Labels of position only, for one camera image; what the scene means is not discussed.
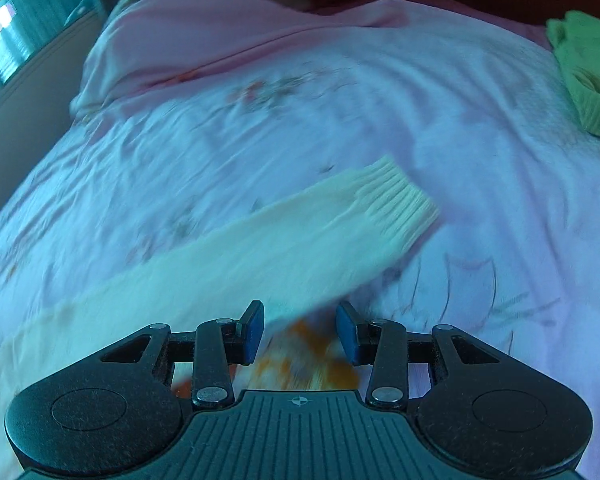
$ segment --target crosshair logo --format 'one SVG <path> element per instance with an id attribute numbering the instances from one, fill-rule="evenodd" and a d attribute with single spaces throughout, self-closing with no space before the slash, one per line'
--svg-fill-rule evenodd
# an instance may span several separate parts
<path id="1" fill-rule="evenodd" d="M 293 399 L 291 399 L 291 402 L 294 403 L 296 406 L 304 406 L 306 403 L 309 402 L 309 399 L 298 395 L 297 397 L 294 397 Z"/>

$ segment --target mattress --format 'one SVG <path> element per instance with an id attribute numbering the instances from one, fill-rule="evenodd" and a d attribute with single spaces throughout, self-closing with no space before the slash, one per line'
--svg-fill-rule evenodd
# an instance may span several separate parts
<path id="1" fill-rule="evenodd" d="M 0 213 L 0 346 L 125 269 L 390 155 L 441 217 L 349 300 L 414 332 L 456 325 L 572 388 L 595 424 L 580 471 L 600 478 L 600 140 L 547 49 L 405 0 L 328 16 L 142 0 L 104 30 L 73 112 Z"/>

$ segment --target silver screw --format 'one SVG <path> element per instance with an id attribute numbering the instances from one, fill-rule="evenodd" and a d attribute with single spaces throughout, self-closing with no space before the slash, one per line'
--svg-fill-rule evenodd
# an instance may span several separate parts
<path id="1" fill-rule="evenodd" d="M 207 386 L 206 388 L 201 388 L 196 393 L 196 398 L 201 402 L 220 402 L 228 396 L 229 394 L 226 390 L 218 386 Z"/>
<path id="2" fill-rule="evenodd" d="M 402 392 L 398 388 L 382 386 L 373 390 L 371 396 L 378 402 L 398 402 L 402 398 Z"/>

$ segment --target green knit garment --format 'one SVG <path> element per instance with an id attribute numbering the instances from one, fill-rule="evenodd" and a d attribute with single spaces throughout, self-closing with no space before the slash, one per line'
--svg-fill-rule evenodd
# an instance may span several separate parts
<path id="1" fill-rule="evenodd" d="M 546 34 L 582 127 L 600 137 L 600 20 L 570 10 L 549 20 Z"/>

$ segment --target white bed sheet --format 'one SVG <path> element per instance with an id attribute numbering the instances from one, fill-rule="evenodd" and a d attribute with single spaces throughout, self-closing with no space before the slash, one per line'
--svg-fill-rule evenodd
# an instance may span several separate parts
<path id="1" fill-rule="evenodd" d="M 351 301 L 414 331 L 454 324 L 567 384 L 594 415 L 581 472 L 600 479 L 600 140 L 551 53 L 398 0 L 330 17 L 143 0 L 85 70 L 76 123 L 0 215 L 0 345 L 58 301 L 390 154 L 442 217 Z"/>

